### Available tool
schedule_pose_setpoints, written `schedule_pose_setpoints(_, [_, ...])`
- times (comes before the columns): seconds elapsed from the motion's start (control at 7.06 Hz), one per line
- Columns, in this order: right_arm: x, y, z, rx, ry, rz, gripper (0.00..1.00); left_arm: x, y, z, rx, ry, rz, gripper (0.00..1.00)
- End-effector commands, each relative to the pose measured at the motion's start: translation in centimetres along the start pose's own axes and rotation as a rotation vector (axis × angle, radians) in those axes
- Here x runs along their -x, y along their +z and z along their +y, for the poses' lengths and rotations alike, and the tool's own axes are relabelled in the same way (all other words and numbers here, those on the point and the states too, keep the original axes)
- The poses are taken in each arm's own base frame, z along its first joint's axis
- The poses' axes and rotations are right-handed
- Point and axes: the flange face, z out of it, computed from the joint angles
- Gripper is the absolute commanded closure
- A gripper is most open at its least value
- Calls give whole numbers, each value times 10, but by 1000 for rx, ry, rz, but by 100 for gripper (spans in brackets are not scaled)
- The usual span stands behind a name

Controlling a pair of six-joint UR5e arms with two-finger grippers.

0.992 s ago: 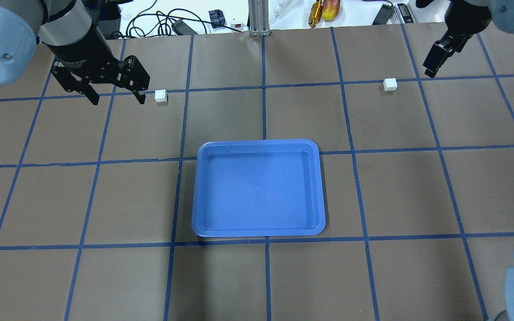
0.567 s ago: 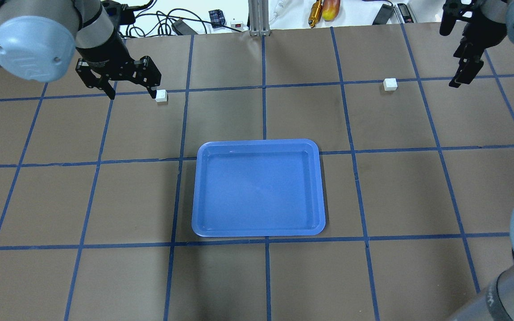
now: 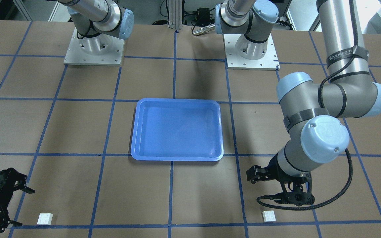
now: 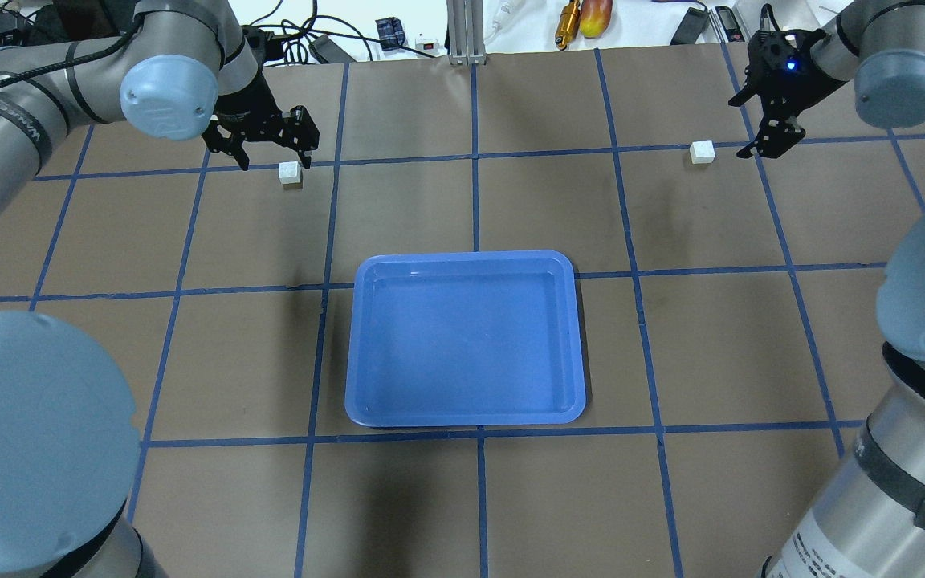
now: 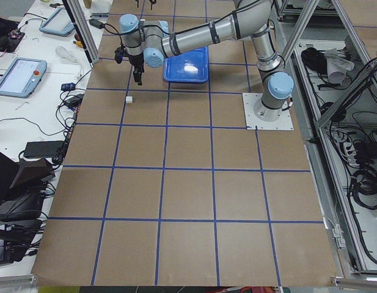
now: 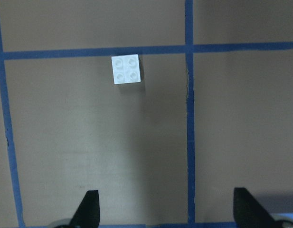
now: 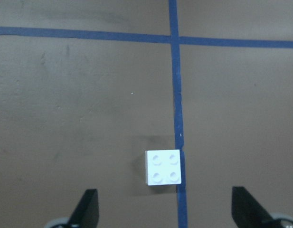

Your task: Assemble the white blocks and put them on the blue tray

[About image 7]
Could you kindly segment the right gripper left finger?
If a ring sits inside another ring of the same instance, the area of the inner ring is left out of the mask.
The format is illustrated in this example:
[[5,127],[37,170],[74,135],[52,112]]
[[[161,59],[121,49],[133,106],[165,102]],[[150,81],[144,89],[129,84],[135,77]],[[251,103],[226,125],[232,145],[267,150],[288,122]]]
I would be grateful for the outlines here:
[[96,228],[99,222],[97,189],[87,189],[67,222],[68,228]]

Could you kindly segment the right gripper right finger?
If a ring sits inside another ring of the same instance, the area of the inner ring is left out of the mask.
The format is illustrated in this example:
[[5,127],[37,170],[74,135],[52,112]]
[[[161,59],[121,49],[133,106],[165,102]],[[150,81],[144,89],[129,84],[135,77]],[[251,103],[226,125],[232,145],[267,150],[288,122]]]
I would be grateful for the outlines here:
[[245,187],[232,188],[231,215],[238,228],[277,227],[273,217]]

